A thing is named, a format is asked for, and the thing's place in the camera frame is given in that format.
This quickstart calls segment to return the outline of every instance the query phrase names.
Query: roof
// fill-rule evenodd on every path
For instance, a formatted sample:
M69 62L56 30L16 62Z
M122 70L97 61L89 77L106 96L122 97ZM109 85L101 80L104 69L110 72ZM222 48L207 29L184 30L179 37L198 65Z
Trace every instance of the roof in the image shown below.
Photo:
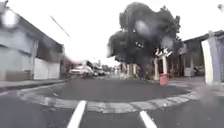
M219 31L214 32L214 36L219 37L219 36L222 36L222 35L224 35L224 31L223 30L219 30ZM201 41L204 41L204 40L206 40L208 38L209 38L209 33L204 34L202 36L198 36L198 37L192 38L192 39L185 40L185 41L183 41L183 43L187 44L187 43L190 43L190 42L201 42Z

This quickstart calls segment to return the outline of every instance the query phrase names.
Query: street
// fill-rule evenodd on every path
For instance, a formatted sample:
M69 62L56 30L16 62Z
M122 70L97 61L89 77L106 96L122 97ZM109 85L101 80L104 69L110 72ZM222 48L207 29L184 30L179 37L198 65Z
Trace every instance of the street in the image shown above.
M71 80L1 95L0 124L66 128L77 102L87 100L81 128L144 128L140 110L146 110L158 128L223 128L224 99L197 99L193 94L140 80Z

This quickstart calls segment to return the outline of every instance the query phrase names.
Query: building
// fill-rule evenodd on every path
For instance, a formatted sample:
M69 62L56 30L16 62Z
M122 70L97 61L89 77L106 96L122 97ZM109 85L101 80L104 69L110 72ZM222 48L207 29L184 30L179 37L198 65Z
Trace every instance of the building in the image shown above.
M1 24L0 80L59 78L62 45L16 15L19 21L15 28Z
M224 81L224 31L183 41L185 52L168 58L174 77L201 77L207 84Z

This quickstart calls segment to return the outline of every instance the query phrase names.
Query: wall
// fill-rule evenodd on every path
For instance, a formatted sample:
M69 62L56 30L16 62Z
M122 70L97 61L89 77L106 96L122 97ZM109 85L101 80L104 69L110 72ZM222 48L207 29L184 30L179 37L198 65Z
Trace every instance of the wall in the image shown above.
M25 70L31 70L30 53L34 40L22 29L0 29L0 80L28 79Z
M34 40L28 38L26 33L21 29L17 29L13 32L0 30L0 45L12 49L18 49L25 53L31 53Z
M51 63L35 58L34 79L59 78L60 63Z
M25 70L30 70L30 57L15 49L0 47L0 80L18 80L13 73L25 75Z
M205 65L205 81L207 84L212 84L214 82L221 82L221 63L218 44L215 37L211 37L202 43L203 55L204 55L204 65Z

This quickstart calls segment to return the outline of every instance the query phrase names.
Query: white building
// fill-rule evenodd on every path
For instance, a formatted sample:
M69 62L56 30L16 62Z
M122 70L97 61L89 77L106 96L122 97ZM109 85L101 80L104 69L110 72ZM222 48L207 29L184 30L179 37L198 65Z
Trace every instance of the white building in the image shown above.
M62 46L19 16L13 29L1 24L0 80L56 79Z

